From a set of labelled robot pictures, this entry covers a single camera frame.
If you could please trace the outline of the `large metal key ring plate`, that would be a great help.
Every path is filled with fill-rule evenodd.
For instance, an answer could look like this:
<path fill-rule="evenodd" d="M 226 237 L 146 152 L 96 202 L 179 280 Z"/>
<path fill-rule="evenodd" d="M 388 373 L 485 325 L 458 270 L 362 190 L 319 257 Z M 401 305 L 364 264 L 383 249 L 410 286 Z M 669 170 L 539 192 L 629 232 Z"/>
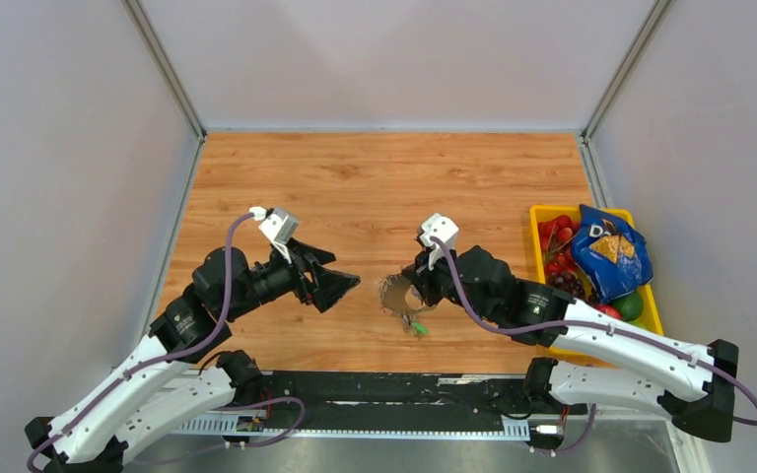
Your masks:
<path fill-rule="evenodd" d="M 425 304 L 412 282 L 401 273 L 384 277 L 379 284 L 378 299 L 383 309 L 400 317 L 413 317 L 437 308 Z"/>

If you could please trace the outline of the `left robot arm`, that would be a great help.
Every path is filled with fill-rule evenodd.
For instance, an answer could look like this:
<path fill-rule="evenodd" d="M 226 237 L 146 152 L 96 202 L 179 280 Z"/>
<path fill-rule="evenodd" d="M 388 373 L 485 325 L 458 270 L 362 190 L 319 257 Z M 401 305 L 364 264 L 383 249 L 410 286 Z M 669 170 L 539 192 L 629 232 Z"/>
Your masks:
<path fill-rule="evenodd" d="M 45 472 L 119 472 L 148 444 L 211 409 L 263 400 L 263 375 L 242 350 L 220 351 L 230 323 L 282 296 L 325 312 L 359 276 L 329 268 L 333 253 L 290 239 L 268 262 L 249 264 L 235 247 L 211 251 L 180 297 L 89 395 L 25 427 L 27 467 Z"/>

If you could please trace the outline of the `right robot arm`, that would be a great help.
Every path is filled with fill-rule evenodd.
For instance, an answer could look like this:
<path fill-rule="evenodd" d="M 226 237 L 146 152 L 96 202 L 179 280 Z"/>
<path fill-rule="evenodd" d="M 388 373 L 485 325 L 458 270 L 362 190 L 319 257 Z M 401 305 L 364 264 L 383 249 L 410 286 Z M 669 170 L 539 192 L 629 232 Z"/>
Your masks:
<path fill-rule="evenodd" d="M 736 345 L 723 339 L 688 343 L 636 327 L 562 290 L 513 275 L 480 246 L 461 254 L 428 247 L 401 274 L 427 306 L 449 301 L 491 333 L 608 364 L 589 369 L 533 360 L 523 385 L 532 409 L 608 404 L 657 414 L 699 439 L 731 441 L 738 421 Z"/>

